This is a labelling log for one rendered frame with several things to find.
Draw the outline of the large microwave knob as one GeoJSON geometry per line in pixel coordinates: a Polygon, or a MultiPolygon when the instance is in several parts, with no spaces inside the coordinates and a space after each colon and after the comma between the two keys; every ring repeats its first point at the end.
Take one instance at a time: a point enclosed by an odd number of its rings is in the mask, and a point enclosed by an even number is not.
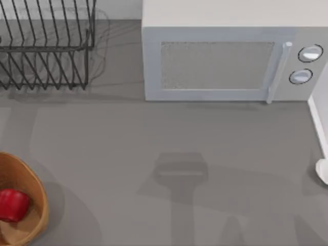
{"type": "Polygon", "coordinates": [[[303,63],[311,63],[318,60],[322,54],[323,48],[318,44],[314,44],[302,48],[298,53],[298,59],[303,63]]]}

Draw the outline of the pale microwave oven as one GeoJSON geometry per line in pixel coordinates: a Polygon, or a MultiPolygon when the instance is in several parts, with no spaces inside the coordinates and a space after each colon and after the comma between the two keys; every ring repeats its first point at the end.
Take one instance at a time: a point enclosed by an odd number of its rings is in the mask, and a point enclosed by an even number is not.
{"type": "Polygon", "coordinates": [[[277,27],[295,31],[274,101],[306,101],[328,62],[328,0],[143,0],[143,27],[277,27]],[[299,51],[318,44],[322,56],[311,63],[299,51]],[[290,83],[292,72],[310,69],[313,76],[301,85],[290,83]]]}

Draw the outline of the brown wooden basket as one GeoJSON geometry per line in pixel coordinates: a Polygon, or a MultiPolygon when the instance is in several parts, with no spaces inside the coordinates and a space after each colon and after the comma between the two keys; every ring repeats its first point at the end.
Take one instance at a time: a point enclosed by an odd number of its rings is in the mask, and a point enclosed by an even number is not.
{"type": "Polygon", "coordinates": [[[30,198],[29,209],[19,222],[0,220],[0,246],[28,246],[45,232],[49,203],[43,183],[19,157],[0,152],[0,190],[15,189],[30,198]]]}

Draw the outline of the small microwave knob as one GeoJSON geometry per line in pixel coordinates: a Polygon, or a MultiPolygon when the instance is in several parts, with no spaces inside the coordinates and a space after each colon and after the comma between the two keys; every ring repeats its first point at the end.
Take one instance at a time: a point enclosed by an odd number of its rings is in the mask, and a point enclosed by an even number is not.
{"type": "Polygon", "coordinates": [[[294,85],[301,85],[310,81],[312,76],[313,72],[310,69],[297,70],[291,73],[289,81],[294,85]]]}

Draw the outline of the microwave oven door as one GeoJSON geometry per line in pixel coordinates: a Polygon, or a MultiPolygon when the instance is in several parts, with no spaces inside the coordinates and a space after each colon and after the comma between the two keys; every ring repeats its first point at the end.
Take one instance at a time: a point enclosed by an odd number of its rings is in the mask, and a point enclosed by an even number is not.
{"type": "Polygon", "coordinates": [[[148,101],[266,101],[282,44],[277,27],[143,27],[148,101]]]}

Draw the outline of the red apple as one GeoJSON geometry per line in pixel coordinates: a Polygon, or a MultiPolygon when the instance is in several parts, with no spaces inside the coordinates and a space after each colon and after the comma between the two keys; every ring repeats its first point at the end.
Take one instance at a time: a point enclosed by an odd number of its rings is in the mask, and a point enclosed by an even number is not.
{"type": "Polygon", "coordinates": [[[15,189],[0,190],[0,220],[19,222],[26,215],[30,205],[27,194],[15,189]]]}

